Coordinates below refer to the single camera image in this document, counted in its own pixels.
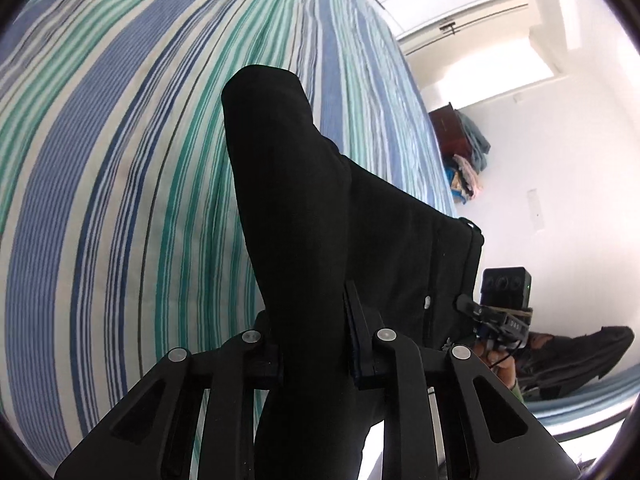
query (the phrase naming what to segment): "black fabric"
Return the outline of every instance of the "black fabric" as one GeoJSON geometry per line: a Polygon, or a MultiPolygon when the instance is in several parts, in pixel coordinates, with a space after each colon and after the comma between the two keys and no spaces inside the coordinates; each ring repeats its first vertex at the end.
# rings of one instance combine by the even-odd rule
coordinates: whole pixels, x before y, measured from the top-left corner
{"type": "Polygon", "coordinates": [[[554,336],[540,349],[526,349],[516,358],[523,389],[538,388],[542,399],[557,399],[603,378],[634,341],[627,326],[604,326],[599,332],[575,338],[554,336]]]}
{"type": "Polygon", "coordinates": [[[345,280],[388,326],[439,348],[470,331],[453,303],[472,293],[482,236],[340,155],[292,73],[245,67],[222,104],[246,246],[285,364],[258,425],[256,478],[355,479],[383,396],[357,391],[348,372],[345,280]]]}

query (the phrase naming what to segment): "pile of clothes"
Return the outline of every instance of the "pile of clothes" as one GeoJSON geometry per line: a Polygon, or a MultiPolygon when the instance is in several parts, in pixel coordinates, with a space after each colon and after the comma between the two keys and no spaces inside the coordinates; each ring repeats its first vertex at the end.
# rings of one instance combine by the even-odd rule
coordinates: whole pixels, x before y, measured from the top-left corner
{"type": "Polygon", "coordinates": [[[482,191],[478,174],[486,168],[485,155],[489,153],[491,145],[469,117],[460,111],[456,111],[456,115],[468,141],[470,155],[444,156],[443,163],[454,200],[466,203],[482,191]]]}

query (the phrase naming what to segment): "gray cloth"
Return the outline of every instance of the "gray cloth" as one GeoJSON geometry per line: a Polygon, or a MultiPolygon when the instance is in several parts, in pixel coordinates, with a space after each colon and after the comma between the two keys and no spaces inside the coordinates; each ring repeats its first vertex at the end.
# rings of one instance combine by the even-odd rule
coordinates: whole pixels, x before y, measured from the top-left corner
{"type": "Polygon", "coordinates": [[[484,138],[480,128],[478,128],[471,119],[462,112],[456,111],[456,113],[462,123],[462,129],[465,132],[466,139],[471,145],[471,160],[469,163],[471,163],[471,166],[476,170],[476,173],[480,173],[486,168],[485,155],[489,153],[491,145],[484,138]]]}

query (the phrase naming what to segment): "hand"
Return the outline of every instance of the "hand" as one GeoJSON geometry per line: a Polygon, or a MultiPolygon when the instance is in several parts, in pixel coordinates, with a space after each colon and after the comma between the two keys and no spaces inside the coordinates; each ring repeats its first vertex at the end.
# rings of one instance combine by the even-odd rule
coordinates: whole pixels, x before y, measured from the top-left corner
{"type": "MultiPolygon", "coordinates": [[[[489,368],[509,355],[506,350],[491,350],[485,355],[486,346],[484,342],[477,342],[475,344],[474,354],[489,368]]],[[[513,357],[506,358],[494,368],[494,371],[496,375],[498,375],[498,379],[500,379],[508,389],[513,389],[516,385],[516,360],[513,357]]]]}

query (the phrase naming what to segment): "black camera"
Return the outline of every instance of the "black camera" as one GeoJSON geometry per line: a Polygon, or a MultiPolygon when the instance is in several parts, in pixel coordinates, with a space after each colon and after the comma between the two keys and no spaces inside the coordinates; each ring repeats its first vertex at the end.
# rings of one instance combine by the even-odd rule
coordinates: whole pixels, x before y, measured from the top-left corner
{"type": "Polygon", "coordinates": [[[462,295],[456,308],[476,323],[476,337],[487,347],[515,350],[529,338],[533,309],[529,308],[531,275],[524,267],[486,269],[482,274],[480,304],[462,295]]]}

